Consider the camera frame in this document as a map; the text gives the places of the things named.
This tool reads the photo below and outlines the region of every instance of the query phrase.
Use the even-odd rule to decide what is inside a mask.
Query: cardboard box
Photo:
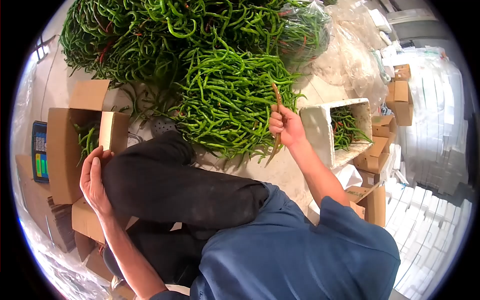
[[[363,179],[363,182],[361,184],[363,188],[371,188],[375,184],[380,182],[380,174],[374,174],[374,173],[370,173],[363,170],[357,170],[357,171],[360,174],[361,178]]]
[[[55,204],[73,204],[82,197],[78,164],[81,148],[73,124],[85,126],[100,121],[99,144],[120,153],[127,147],[130,116],[102,111],[109,80],[76,83],[69,108],[50,108],[47,125],[47,161],[50,188]]]
[[[371,188],[351,186],[346,189],[351,204],[355,204],[354,211],[364,214],[365,221],[381,227],[385,227],[385,187],[375,184]]]
[[[97,274],[99,277],[102,277],[108,282],[111,282],[113,279],[113,274],[105,265],[103,257],[100,255],[98,247],[95,247],[88,257],[87,263],[85,264],[87,269]]]
[[[383,153],[388,138],[374,136],[372,140],[373,145],[367,151],[354,158],[353,164],[357,169],[380,174],[389,156],[388,153]]]
[[[122,228],[128,228],[130,216],[117,216]],[[72,228],[73,230],[105,245],[105,236],[100,221],[87,200],[82,197],[72,205]]]
[[[393,67],[395,70],[395,77],[393,78],[394,81],[398,81],[398,80],[408,81],[408,79],[412,77],[409,64],[398,65]]]
[[[396,138],[396,121],[393,115],[373,116],[372,117],[372,135],[388,138],[388,142],[383,149],[383,153],[390,153],[390,144]]]
[[[365,221],[385,227],[385,186],[372,189],[357,205],[365,207]]]
[[[54,204],[49,184],[34,181],[31,156],[16,155],[15,161],[28,213],[60,250],[70,252],[75,248],[72,206]]]
[[[406,81],[394,81],[388,85],[385,104],[395,114],[399,126],[411,126],[413,120],[413,99]]]

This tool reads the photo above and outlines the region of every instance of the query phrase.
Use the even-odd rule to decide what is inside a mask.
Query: stacked cardboard
[[[34,181],[31,156],[16,155],[15,161],[28,213],[59,249],[70,252],[75,248],[72,206],[54,204],[49,184]]]

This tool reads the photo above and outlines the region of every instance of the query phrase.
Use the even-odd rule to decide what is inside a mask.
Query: plastic bag
[[[285,4],[278,14],[287,20],[278,41],[278,54],[288,66],[301,66],[316,59],[328,48],[331,18],[318,0],[306,7]]]
[[[374,50],[384,47],[368,9],[343,0],[325,11],[332,18],[331,42],[311,68],[328,84],[344,86],[351,97],[368,98],[376,111],[388,94]]]

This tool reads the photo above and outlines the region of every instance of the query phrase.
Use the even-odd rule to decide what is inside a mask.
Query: man's arm
[[[282,144],[288,148],[302,171],[317,205],[321,207],[322,199],[330,196],[340,204],[349,206],[341,183],[332,171],[325,167],[308,142],[300,116],[283,105],[280,106],[280,113],[276,112],[276,105],[272,105],[272,111],[269,119],[270,132],[280,133]]]
[[[85,159],[80,177],[80,188],[95,211],[107,243],[125,276],[125,280],[141,299],[168,290],[144,256],[136,249],[115,218],[101,180],[100,159],[106,164],[113,156],[100,146]]]

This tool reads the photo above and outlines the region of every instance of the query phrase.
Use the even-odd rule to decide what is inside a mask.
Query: man's right hand
[[[280,133],[280,141],[287,148],[306,140],[305,130],[301,123],[300,116],[280,105],[280,113],[276,112],[276,105],[272,105],[272,115],[268,120],[270,132]]]

